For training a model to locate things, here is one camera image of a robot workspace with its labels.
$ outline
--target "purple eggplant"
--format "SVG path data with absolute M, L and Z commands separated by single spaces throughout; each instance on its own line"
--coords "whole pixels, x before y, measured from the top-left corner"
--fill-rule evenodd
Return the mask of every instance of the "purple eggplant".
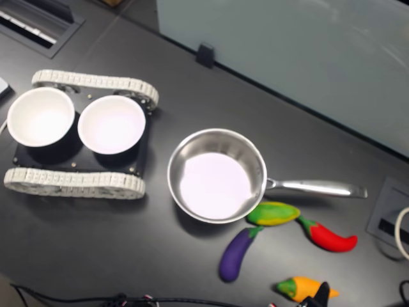
M 252 244 L 257 233 L 262 229 L 262 226 L 244 228 L 230 242 L 229 246 L 224 251 L 219 265 L 219 274 L 224 281 L 234 281 L 237 279 L 245 252 Z

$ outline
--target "dark desk surface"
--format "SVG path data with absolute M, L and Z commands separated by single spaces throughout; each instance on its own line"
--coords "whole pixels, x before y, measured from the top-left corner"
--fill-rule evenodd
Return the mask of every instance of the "dark desk surface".
M 0 35 L 0 73 L 17 94 L 0 105 L 0 121 L 33 73 L 57 68 L 136 77 L 157 87 L 160 104 L 152 125 L 141 201 L 42 198 L 0 186 L 0 272 L 49 295 L 187 296 L 242 306 L 294 306 L 270 290 L 291 276 L 327 280 L 341 295 L 331 307 L 392 306 L 408 277 L 398 252 L 375 241 L 366 225 L 386 176 L 409 184 L 409 165 L 215 68 L 87 1 L 73 4 L 87 21 L 53 59 Z M 84 106 L 77 106 L 82 111 Z M 224 284 L 220 256 L 245 221 L 212 226 L 191 220 L 174 204 L 166 166 L 190 133 L 222 127 L 251 139 L 277 179 L 322 178 L 366 185 L 367 200 L 276 194 L 345 235 L 356 233 L 351 253 L 313 246 L 296 223 L 260 233 L 241 276 Z M 16 143 L 0 137 L 0 174 L 12 166 Z

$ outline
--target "pepper stem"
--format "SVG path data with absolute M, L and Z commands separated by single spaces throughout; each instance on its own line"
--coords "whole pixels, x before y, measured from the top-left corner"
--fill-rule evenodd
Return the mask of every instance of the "pepper stem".
M 316 222 L 311 221 L 310 219 L 306 219 L 302 215 L 297 217 L 297 221 L 301 223 L 301 225 L 305 228 L 309 235 L 311 235 L 311 227 L 317 226 Z
M 256 237 L 256 235 L 261 231 L 261 230 L 263 230 L 264 229 L 264 227 L 262 227 L 262 226 L 258 226 L 258 227 L 254 227 L 254 228 L 249 228 L 249 238 L 255 238 Z

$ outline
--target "toy vegetable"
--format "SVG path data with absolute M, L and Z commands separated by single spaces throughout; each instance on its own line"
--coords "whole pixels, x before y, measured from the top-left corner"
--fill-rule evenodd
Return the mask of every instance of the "toy vegetable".
M 224 281 L 234 281 L 237 279 L 245 252 L 252 244 L 258 232 L 262 229 L 263 227 L 261 226 L 244 228 L 230 242 L 229 246 L 224 251 L 219 265 L 219 274 Z
M 320 285 L 321 283 L 311 278 L 297 276 L 278 283 L 277 290 L 301 303 L 307 296 L 314 297 Z M 330 289 L 330 299 L 338 295 L 338 291 Z
M 247 215 L 247 220 L 250 223 L 274 226 L 287 223 L 296 219 L 300 215 L 300 211 L 286 203 L 278 203 L 276 201 L 268 201 L 259 203 L 258 206 Z
M 340 237 L 321 224 L 310 221 L 303 216 L 299 216 L 298 221 L 305 228 L 311 240 L 321 248 L 341 253 L 350 251 L 357 245 L 358 237 L 356 235 L 348 238 Z

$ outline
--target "black cable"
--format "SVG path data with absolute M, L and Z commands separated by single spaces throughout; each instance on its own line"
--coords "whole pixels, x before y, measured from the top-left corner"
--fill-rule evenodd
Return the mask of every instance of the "black cable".
M 402 297 L 402 301 L 405 304 L 405 307 L 409 307 L 409 301 L 406 299 L 405 293 L 403 292 L 403 286 L 409 283 L 409 280 L 404 280 L 399 284 L 399 294 Z
M 24 307 L 28 307 L 28 304 L 27 304 L 27 302 L 26 302 L 26 299 L 25 299 L 24 296 L 22 295 L 20 289 L 14 287 L 14 290 L 16 290 L 17 293 L 19 294 L 19 297 L 21 298 L 21 301 L 23 302 Z
M 40 297 L 42 299 L 46 299 L 48 301 L 54 301 L 57 303 L 84 303 L 84 302 L 95 302 L 95 301 L 117 301 L 117 297 L 85 297 L 85 298 L 80 298 L 80 299 L 58 299 L 56 297 L 51 297 L 47 296 L 38 292 L 35 292 L 34 290 L 31 290 L 30 288 L 23 287 L 23 286 L 18 286 L 14 284 L 10 284 L 13 288 L 21 289 L 27 292 L 29 295 L 33 297 Z M 147 299 L 144 297 L 127 297 L 125 299 L 128 302 L 158 302 L 158 303 L 171 303 L 171 302 L 177 302 L 177 303 L 192 303 L 192 304 L 205 304 L 205 305 L 213 305 L 213 306 L 219 306 L 219 307 L 241 307 L 238 305 L 234 304 L 228 304 L 228 303 L 222 303 L 222 302 L 216 302 L 216 301 L 208 301 L 206 299 L 189 299 L 189 298 L 179 298 L 179 297 L 161 297 L 161 298 L 156 298 L 154 297 L 153 299 Z

